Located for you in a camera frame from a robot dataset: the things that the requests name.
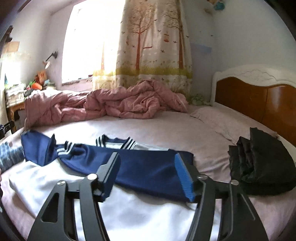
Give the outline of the white navy striped sweatshirt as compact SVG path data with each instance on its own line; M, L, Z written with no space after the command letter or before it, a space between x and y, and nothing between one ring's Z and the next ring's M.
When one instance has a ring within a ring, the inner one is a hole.
M65 142L29 131L21 137L25 162L10 186L31 214L37 215L59 180L79 181L95 173L113 152L121 165L115 187L100 204L111 240L184 240L194 204L184 195L175 169L175 150L102 135L95 145Z

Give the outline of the black garment pile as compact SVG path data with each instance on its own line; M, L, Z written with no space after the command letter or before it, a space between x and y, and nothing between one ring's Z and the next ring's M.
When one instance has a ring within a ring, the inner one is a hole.
M230 175L247 195L279 195L295 188L295 164L283 143L250 128L250 138L229 146Z

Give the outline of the pink pillow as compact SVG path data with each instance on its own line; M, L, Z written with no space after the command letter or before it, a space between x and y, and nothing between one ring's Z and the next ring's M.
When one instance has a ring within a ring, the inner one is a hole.
M202 106L193 111L190 116L199 119L215 132L236 144L240 137L250 138L250 128L257 128L277 138L277 132L244 114L229 108Z

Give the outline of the green floral cloth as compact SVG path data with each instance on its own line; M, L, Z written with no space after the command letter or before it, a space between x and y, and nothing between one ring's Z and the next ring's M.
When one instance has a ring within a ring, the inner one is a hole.
M210 105L210 102L204 99L203 95L201 94L189 95L187 96L187 101L189 104L195 105L195 106Z

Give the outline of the white wooden bed headboard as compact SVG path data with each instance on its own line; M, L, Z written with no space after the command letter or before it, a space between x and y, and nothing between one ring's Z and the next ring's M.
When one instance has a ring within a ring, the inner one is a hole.
M234 109L277 132L295 157L295 71L247 64L216 72L211 105Z

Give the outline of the cluttered wooden side table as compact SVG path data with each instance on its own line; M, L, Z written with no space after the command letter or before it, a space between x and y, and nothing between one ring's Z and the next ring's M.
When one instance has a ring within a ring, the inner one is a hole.
M25 84L17 84L4 89L8 121L15 121L15 112L25 110Z

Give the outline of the pink quilted comforter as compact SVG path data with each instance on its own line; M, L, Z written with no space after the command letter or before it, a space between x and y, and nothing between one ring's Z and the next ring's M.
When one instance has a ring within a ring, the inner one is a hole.
M161 110L186 113L188 107L183 94L172 92L157 80L91 92L40 91L25 100L25 128L87 121L105 115L150 119Z

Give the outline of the orange plush toy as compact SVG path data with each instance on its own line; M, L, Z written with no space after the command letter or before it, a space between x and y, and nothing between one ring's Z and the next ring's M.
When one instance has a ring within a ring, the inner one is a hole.
M53 83L47 76L46 70L38 71L33 81L31 81L25 90L46 90L56 89L55 83Z

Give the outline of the tree print curtain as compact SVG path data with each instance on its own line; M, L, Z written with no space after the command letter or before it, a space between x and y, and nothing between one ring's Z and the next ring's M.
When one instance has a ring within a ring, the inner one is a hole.
M181 1L125 1L114 35L105 37L92 89L131 87L153 79L189 96L193 80Z

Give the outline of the wall mounted lamp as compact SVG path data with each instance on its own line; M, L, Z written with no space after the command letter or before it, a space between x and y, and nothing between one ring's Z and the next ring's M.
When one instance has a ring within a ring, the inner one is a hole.
M46 60L43 60L43 65L44 65L44 69L48 69L49 66L51 65L51 59L54 58L54 59L57 59L58 57L58 52L55 51L55 52L52 52L51 55L46 59Z

